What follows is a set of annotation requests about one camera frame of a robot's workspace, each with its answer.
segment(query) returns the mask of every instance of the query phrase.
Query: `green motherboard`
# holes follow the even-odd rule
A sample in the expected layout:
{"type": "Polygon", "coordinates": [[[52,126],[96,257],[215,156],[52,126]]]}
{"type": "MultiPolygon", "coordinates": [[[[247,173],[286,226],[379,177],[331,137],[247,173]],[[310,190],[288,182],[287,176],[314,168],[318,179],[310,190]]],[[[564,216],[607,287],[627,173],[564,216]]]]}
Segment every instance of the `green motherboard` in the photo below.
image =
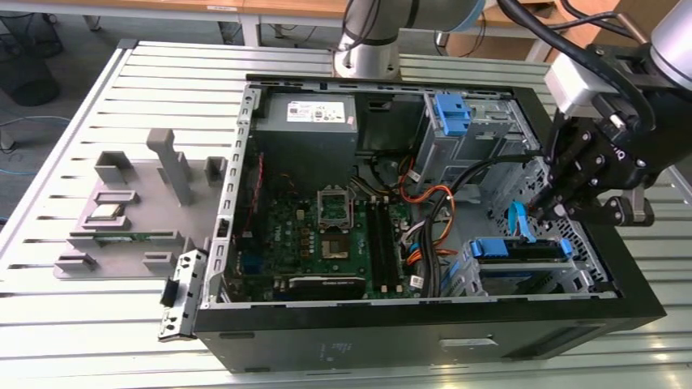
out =
{"type": "Polygon", "coordinates": [[[388,258],[396,260],[390,272],[396,272],[395,287],[378,285],[374,279],[374,261],[370,246],[372,232],[370,229],[368,208],[375,205],[366,200],[350,202],[352,205],[352,226],[350,229],[320,229],[319,212],[323,217],[342,218],[344,203],[326,200],[323,209],[318,210],[318,199],[276,199],[266,223],[264,246],[262,253],[244,254],[243,295],[251,301],[276,301],[274,292],[279,284],[292,277],[359,277],[366,279],[366,295],[363,298],[384,299],[412,297],[412,292],[403,285],[403,268],[396,244],[400,235],[402,220],[410,220],[410,206],[402,203],[380,204],[390,218],[387,224],[392,231],[378,231],[379,240],[387,242],[388,258]]]}

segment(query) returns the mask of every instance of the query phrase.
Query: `slotted metal table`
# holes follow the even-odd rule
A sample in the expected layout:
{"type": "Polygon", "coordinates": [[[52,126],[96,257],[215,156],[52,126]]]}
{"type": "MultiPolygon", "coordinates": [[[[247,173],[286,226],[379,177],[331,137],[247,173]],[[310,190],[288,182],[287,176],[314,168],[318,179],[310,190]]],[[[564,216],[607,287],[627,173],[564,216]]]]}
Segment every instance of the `slotted metal table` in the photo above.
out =
{"type": "MultiPolygon", "coordinates": [[[[0,387],[690,387],[692,192],[676,169],[647,191],[655,226],[620,229],[668,316],[548,361],[234,375],[200,341],[158,342],[162,280],[56,280],[100,152],[155,159],[146,137],[163,127],[188,159],[227,155],[250,72],[330,76],[331,56],[158,42],[116,50],[0,234],[0,387]]],[[[551,113],[546,72],[527,62],[402,56],[406,80],[530,87],[551,113]]]]}

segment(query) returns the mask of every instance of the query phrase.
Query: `sticker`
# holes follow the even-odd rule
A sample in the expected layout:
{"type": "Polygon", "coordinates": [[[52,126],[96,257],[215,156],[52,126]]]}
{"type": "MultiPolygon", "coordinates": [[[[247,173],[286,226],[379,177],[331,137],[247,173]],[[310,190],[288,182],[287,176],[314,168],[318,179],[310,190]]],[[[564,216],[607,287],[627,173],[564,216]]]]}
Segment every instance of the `sticker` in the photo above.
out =
{"type": "Polygon", "coordinates": [[[334,101],[291,101],[287,122],[346,123],[344,103],[334,101]]]}
{"type": "Polygon", "coordinates": [[[419,276],[411,276],[411,282],[410,285],[414,288],[423,289],[423,277],[419,276]]]}
{"type": "Polygon", "coordinates": [[[442,339],[442,347],[498,346],[492,338],[442,339]]]}
{"type": "Polygon", "coordinates": [[[207,9],[211,11],[238,11],[238,8],[235,6],[207,6],[207,9]]]}
{"type": "Polygon", "coordinates": [[[414,170],[410,170],[410,172],[407,173],[407,176],[411,177],[411,179],[414,180],[414,182],[420,181],[420,174],[418,174],[414,170]]]}

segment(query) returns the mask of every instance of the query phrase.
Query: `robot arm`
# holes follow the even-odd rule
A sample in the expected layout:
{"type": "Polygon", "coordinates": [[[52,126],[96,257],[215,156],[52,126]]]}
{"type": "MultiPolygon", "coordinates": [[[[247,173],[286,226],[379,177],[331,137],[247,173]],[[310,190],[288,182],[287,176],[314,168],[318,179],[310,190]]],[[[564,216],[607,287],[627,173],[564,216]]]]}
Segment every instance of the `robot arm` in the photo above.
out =
{"type": "Polygon", "coordinates": [[[346,78],[399,76],[400,28],[460,31],[476,21],[484,0],[351,0],[335,53],[335,71],[346,78]]]}
{"type": "Polygon", "coordinates": [[[655,214],[644,189],[692,153],[692,2],[683,0],[638,48],[591,47],[642,91],[654,125],[604,80],[562,54],[547,75],[558,101],[546,189],[530,209],[539,219],[568,217],[599,224],[648,226],[655,214]],[[604,205],[598,196],[623,190],[604,205]]]}

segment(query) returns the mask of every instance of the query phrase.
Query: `floor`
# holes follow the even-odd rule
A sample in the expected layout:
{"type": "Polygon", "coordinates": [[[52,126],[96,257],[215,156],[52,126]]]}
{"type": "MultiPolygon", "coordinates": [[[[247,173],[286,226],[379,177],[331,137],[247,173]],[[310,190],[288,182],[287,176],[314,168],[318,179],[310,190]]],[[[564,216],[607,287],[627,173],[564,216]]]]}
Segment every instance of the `floor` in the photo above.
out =
{"type": "MultiPolygon", "coordinates": [[[[55,28],[66,51],[50,58],[47,63],[60,84],[60,97],[40,107],[26,108],[15,104],[0,92],[0,123],[36,115],[71,118],[123,38],[143,41],[223,43],[219,25],[214,22],[104,17],[100,20],[103,29],[91,32],[83,18],[78,15],[58,15],[58,20],[55,28]]],[[[231,35],[238,32],[236,25],[226,28],[231,35]]],[[[235,35],[234,43],[242,44],[243,33],[238,32],[235,35]]],[[[291,31],[284,31],[284,39],[276,39],[272,28],[266,25],[262,35],[263,43],[268,46],[295,47],[298,45],[306,49],[327,49],[336,45],[340,29],[320,27],[312,31],[312,27],[299,26],[291,31]]],[[[403,53],[438,55],[432,45],[432,33],[404,32],[400,43],[403,53]]],[[[0,154],[0,169],[19,173],[36,172],[64,128],[66,122],[60,119],[27,120],[4,126],[3,130],[15,139],[16,147],[11,154],[0,154]]],[[[3,218],[12,214],[31,183],[32,175],[0,173],[0,228],[3,218]]]]}

